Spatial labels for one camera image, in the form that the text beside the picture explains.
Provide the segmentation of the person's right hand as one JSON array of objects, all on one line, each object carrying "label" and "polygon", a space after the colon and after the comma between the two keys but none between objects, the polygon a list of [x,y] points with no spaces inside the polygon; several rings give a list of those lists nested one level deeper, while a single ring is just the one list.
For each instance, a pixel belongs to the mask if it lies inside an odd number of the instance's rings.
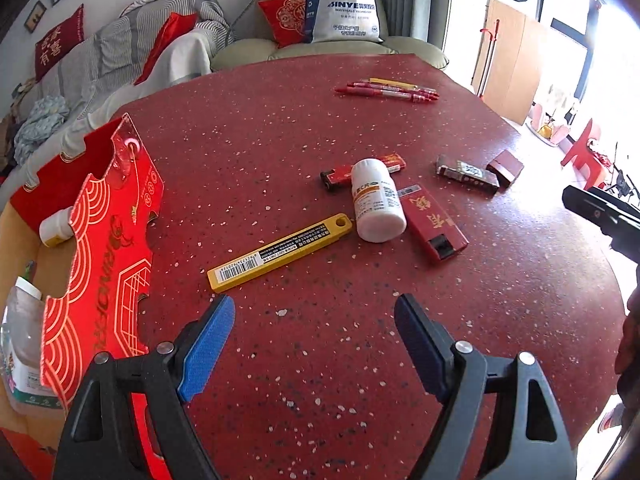
[{"label": "person's right hand", "polygon": [[639,287],[627,301],[628,315],[623,324],[623,336],[614,364],[617,393],[626,408],[639,411]]}]

